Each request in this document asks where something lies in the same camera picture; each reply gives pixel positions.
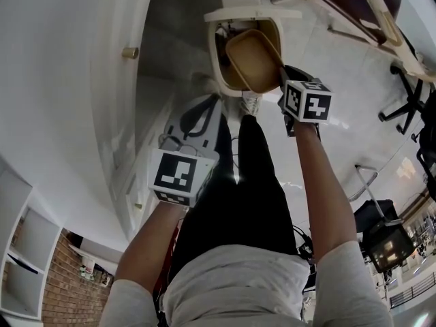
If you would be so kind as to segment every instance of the person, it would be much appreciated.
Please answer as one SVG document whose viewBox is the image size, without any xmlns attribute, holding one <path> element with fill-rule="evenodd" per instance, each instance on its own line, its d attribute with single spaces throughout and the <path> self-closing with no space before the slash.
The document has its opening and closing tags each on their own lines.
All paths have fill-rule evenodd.
<svg viewBox="0 0 436 327">
<path fill-rule="evenodd" d="M 246 95 L 238 139 L 221 118 L 220 159 L 206 190 L 183 220 L 164 294 L 171 327 L 306 326 L 300 318 L 309 276 L 298 256 L 290 212 L 265 136 L 260 97 Z M 313 326 L 392 326 L 360 252 L 354 215 L 314 125 L 295 122 L 315 261 Z M 100 326 L 156 326 L 152 294 L 179 219 L 159 203 L 123 254 Z"/>
</svg>

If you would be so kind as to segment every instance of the fiducial marker cube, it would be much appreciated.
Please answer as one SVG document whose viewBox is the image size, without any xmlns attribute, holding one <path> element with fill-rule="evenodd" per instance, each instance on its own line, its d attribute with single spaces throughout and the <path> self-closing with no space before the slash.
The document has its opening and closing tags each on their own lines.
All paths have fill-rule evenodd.
<svg viewBox="0 0 436 327">
<path fill-rule="evenodd" d="M 325 84 L 287 80 L 283 113 L 302 123 L 323 123 L 329 119 L 333 98 Z"/>
<path fill-rule="evenodd" d="M 164 202 L 194 207 L 217 161 L 177 151 L 153 149 L 149 189 Z"/>
</svg>

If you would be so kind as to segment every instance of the shoe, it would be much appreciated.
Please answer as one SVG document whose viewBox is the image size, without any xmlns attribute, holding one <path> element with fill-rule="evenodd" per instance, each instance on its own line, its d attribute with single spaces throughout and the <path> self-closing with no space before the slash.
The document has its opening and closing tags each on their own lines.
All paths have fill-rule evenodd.
<svg viewBox="0 0 436 327">
<path fill-rule="evenodd" d="M 242 101 L 240 102 L 241 116 L 251 115 L 256 117 L 259 112 L 261 100 L 262 100 L 261 95 L 256 95 L 253 92 L 243 92 L 243 98 Z"/>
</svg>

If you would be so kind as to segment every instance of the wooden tray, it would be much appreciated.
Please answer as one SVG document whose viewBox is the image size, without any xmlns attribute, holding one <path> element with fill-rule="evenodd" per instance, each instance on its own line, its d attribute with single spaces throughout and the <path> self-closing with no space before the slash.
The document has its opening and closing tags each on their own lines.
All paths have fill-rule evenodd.
<svg viewBox="0 0 436 327">
<path fill-rule="evenodd" d="M 251 29 L 241 33 L 227 43 L 225 51 L 243 82 L 254 93 L 263 94 L 280 85 L 283 61 L 261 31 Z"/>
</svg>

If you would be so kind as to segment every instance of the white shelf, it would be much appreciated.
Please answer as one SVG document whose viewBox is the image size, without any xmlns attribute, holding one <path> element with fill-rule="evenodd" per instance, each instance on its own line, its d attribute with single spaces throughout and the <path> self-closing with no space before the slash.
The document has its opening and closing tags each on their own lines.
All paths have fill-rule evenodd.
<svg viewBox="0 0 436 327">
<path fill-rule="evenodd" d="M 6 281 L 0 282 L 0 311 L 31 320 L 41 319 L 47 272 L 61 232 L 41 201 L 32 186 L 13 172 L 0 174 L 0 273 L 6 262 L 14 264 Z M 12 246 L 20 218 L 24 221 Z"/>
<path fill-rule="evenodd" d="M 4 271 L 5 256 L 20 217 L 26 208 L 32 187 L 9 171 L 0 175 L 0 265 Z"/>
<path fill-rule="evenodd" d="M 30 260 L 28 260 L 23 254 L 18 252 L 15 248 L 10 247 L 9 251 L 7 252 L 8 255 L 11 255 L 15 259 L 21 261 L 23 264 L 26 264 L 29 268 L 32 270 L 38 272 L 39 274 L 44 274 L 45 270 L 39 268 L 35 264 L 33 264 Z M 11 262 L 14 265 L 17 265 L 14 260 L 12 260 L 9 256 L 6 258 L 7 261 Z"/>
<path fill-rule="evenodd" d="M 50 264 L 60 230 L 59 226 L 29 209 L 14 249 L 44 272 Z"/>
<path fill-rule="evenodd" d="M 11 295 L 8 291 L 1 291 L 1 306 L 2 310 L 11 315 L 20 317 L 37 318 L 37 313 L 27 308 L 17 298 Z"/>
<path fill-rule="evenodd" d="M 40 321 L 33 321 L 28 319 L 23 319 L 11 315 L 3 315 L 5 320 L 8 322 L 10 327 L 44 327 L 44 324 Z"/>
</svg>

